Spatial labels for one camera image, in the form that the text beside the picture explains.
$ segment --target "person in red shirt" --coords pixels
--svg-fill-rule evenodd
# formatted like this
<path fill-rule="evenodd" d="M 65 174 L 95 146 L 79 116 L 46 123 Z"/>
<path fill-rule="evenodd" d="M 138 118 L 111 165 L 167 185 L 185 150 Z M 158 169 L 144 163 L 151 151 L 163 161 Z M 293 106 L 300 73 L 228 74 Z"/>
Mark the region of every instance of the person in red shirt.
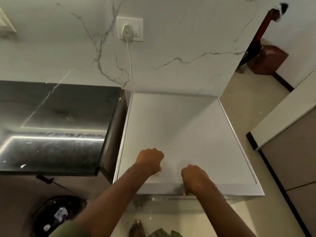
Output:
<path fill-rule="evenodd" d="M 268 11 L 267 15 L 263 19 L 263 22 L 261 23 L 255 37 L 251 41 L 246 56 L 243 57 L 243 59 L 240 61 L 237 69 L 235 72 L 237 73 L 244 73 L 244 71 L 240 68 L 242 65 L 246 64 L 251 59 L 255 58 L 256 55 L 260 53 L 261 50 L 263 50 L 263 47 L 261 45 L 261 38 L 265 31 L 267 30 L 270 22 L 273 20 L 275 22 L 279 22 L 282 15 L 286 12 L 289 5 L 287 3 L 280 3 L 278 6 L 273 7 L 270 11 Z"/>

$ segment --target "trash bag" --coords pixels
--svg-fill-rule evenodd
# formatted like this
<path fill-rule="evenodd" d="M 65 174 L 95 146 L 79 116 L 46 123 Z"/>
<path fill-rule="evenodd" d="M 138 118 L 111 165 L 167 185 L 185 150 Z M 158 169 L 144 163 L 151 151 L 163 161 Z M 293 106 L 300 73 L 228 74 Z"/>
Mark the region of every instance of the trash bag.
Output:
<path fill-rule="evenodd" d="M 87 202 L 76 196 L 54 196 L 33 215 L 31 237 L 48 237 L 66 220 L 74 219 Z"/>

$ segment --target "forearm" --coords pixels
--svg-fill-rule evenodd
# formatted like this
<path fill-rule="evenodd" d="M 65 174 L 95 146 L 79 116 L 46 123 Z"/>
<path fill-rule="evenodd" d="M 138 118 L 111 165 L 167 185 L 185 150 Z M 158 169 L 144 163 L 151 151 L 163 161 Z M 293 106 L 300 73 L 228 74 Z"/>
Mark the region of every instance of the forearm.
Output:
<path fill-rule="evenodd" d="M 196 194 L 218 237 L 255 237 L 213 184 Z"/>
<path fill-rule="evenodd" d="M 92 237 L 109 237 L 139 188 L 150 174 L 134 164 L 119 180 L 104 191 L 75 221 Z"/>

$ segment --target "beige tile floor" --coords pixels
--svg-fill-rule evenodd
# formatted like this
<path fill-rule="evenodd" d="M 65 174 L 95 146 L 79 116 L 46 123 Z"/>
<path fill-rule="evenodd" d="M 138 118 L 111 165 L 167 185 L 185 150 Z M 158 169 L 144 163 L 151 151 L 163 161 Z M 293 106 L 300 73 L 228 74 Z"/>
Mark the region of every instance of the beige tile floor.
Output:
<path fill-rule="evenodd" d="M 265 197 L 239 202 L 231 207 L 259 237 L 304 236 L 290 208 L 266 168 L 260 155 L 253 151 L 246 134 L 256 126 L 288 91 L 272 76 L 255 75 L 249 69 L 235 73 L 224 91 L 221 102 L 265 192 Z M 150 234 L 158 228 L 175 230 L 184 237 L 216 236 L 205 214 L 130 214 L 125 213 L 112 236 L 127 236 L 134 219 L 140 219 Z"/>

